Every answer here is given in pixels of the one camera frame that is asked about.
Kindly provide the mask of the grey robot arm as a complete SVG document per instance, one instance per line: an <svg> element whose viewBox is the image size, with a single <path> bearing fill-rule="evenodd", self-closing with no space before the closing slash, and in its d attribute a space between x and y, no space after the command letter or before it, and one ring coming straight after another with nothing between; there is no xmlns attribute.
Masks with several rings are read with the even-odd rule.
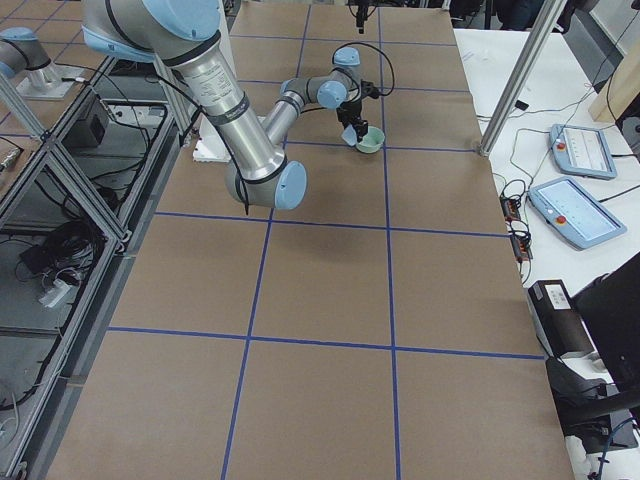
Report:
<svg viewBox="0 0 640 480"><path fill-rule="evenodd" d="M362 101L378 94L363 80L357 49L339 48L326 76L293 78L260 119L220 50L221 9L216 1L87 1L83 34L92 49L115 58L162 63L179 72L231 155L226 185L245 206L296 208L307 173L281 146L307 104L337 113L351 145L368 132Z"/></svg>

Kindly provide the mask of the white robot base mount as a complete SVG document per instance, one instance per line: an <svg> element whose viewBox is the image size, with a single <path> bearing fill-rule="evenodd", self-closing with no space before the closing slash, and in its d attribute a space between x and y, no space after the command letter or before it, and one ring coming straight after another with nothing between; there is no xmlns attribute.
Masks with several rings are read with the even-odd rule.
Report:
<svg viewBox="0 0 640 480"><path fill-rule="evenodd" d="M228 163L231 155L220 135L204 115L198 128L198 141L193 151L193 159L200 163Z"/></svg>

